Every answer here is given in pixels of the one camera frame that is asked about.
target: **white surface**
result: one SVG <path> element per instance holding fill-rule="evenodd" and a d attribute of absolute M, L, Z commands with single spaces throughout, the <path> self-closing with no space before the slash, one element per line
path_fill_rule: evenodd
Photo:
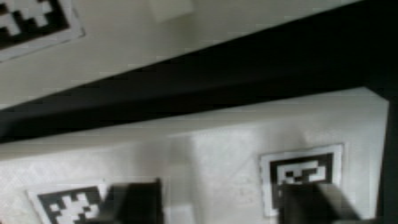
<path fill-rule="evenodd" d="M 8 3 L 6 5 L 10 7 L 11 12 L 18 9 L 18 11 L 22 11 L 24 18 L 25 19 L 34 18 L 40 24 L 47 25 L 49 21 L 43 15 L 47 12 L 52 12 L 52 6 L 47 1 L 43 3 L 38 3 L 36 0 L 6 0 L 6 3 Z M 34 39 L 33 41 L 25 42 L 15 47 L 10 47 L 4 50 L 0 50 L 0 66 L 2 66 L 2 62 L 6 63 L 8 60 L 13 60 L 17 57 L 27 56 L 36 51 L 45 50 L 47 47 L 52 47 L 54 45 L 63 44 L 65 42 L 75 40 L 79 37 L 84 36 L 84 28 L 77 18 L 72 0 L 61 0 L 59 3 L 65 9 L 70 29 L 63 30 L 61 32 L 54 33 L 43 38 Z M 15 20 L 8 18 L 8 16 L 10 15 L 0 16 L 0 28 L 8 25 L 8 28 L 13 31 L 13 34 L 17 35 L 20 34 L 20 28 L 13 25 Z"/>
<path fill-rule="evenodd" d="M 0 219 L 40 224 L 25 189 L 161 176 L 171 224 L 272 224 L 260 155 L 345 143 L 342 190 L 376 215 L 388 102 L 354 89 L 0 145 Z"/>
<path fill-rule="evenodd" d="M 260 168 L 262 168 L 262 190 L 264 190 L 264 203 L 265 203 L 265 215 L 278 216 L 280 212 L 272 206 L 272 181 L 271 181 L 271 162 L 281 161 L 294 158 L 303 158 L 315 155 L 324 155 L 333 153 L 333 183 L 342 187 L 342 159 L 344 159 L 344 144 L 315 147 L 313 149 L 303 150 L 296 149 L 292 152 L 283 152 L 276 154 L 265 154 L 260 158 Z M 278 178 L 283 177 L 287 171 L 294 171 L 296 174 L 308 168 L 322 168 L 317 161 L 308 161 L 306 163 L 288 164 L 278 168 Z M 317 173 L 310 178 L 317 178 L 320 175 L 320 180 L 326 179 L 326 167 L 324 175 Z"/>
<path fill-rule="evenodd" d="M 166 22 L 194 12 L 193 0 L 150 0 L 157 22 Z"/>
<path fill-rule="evenodd" d="M 148 0 L 73 0 L 86 37 L 0 63 L 2 107 L 352 2 L 358 0 L 193 0 L 194 13 L 159 23 Z"/>

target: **white wall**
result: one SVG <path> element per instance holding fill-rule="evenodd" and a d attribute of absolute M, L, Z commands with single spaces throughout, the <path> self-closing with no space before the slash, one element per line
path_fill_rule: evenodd
<path fill-rule="evenodd" d="M 272 224 L 260 155 L 345 143 L 342 189 L 376 215 L 388 102 L 365 89 L 262 103 L 0 145 L 0 220 L 40 224 L 38 185 L 162 177 L 171 224 Z"/>
<path fill-rule="evenodd" d="M 157 22 L 148 0 L 75 0 L 88 36 L 0 63 L 0 108 L 356 1 L 193 0 L 194 13 Z"/>

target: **white panel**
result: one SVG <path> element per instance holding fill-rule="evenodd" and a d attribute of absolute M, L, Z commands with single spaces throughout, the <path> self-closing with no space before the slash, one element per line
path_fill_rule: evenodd
<path fill-rule="evenodd" d="M 157 22 L 166 22 L 194 12 L 193 0 L 150 0 Z"/>
<path fill-rule="evenodd" d="M 2 222 L 40 224 L 25 195 L 36 185 L 162 177 L 168 223 L 272 224 L 260 156 L 338 143 L 342 190 L 372 218 L 386 120 L 386 100 L 354 89 L 0 145 Z"/>
<path fill-rule="evenodd" d="M 168 12 L 164 20 L 191 10 L 189 3 L 157 13 L 148 0 L 75 0 L 86 37 L 0 64 L 0 105 L 17 105 L 358 2 L 191 1 L 194 13 L 159 23 L 153 13 Z"/>

